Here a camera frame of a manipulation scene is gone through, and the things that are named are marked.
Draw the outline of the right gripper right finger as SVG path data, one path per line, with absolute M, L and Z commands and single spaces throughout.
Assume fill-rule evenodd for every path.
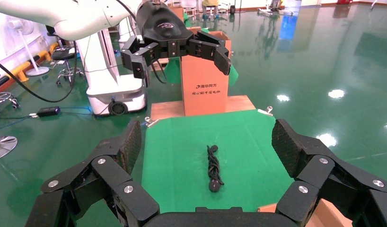
M 336 156 L 321 140 L 295 132 L 284 119 L 272 130 L 272 147 L 293 179 L 276 213 L 305 226 L 321 200 L 354 227 L 387 227 L 387 181 Z

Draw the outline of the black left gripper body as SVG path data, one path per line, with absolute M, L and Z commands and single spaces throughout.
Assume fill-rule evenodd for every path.
M 149 47 L 154 59 L 188 54 L 189 40 L 194 34 L 165 3 L 142 2 L 137 8 L 136 22 L 144 45 Z

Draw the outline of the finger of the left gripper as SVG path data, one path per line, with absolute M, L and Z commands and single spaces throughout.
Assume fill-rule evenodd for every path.
M 198 31 L 187 41 L 187 54 L 213 61 L 214 65 L 224 75 L 231 69 L 229 50 L 226 41 L 202 30 Z
M 146 79 L 149 66 L 159 59 L 159 43 L 145 43 L 137 36 L 130 36 L 121 49 L 123 66 L 137 79 Z

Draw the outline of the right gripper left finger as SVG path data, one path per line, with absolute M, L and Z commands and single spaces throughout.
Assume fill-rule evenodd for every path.
M 160 208 L 132 179 L 141 135 L 140 122 L 130 121 L 121 135 L 100 141 L 85 160 L 46 180 L 26 226 L 74 227 L 101 200 L 124 227 L 148 223 Z

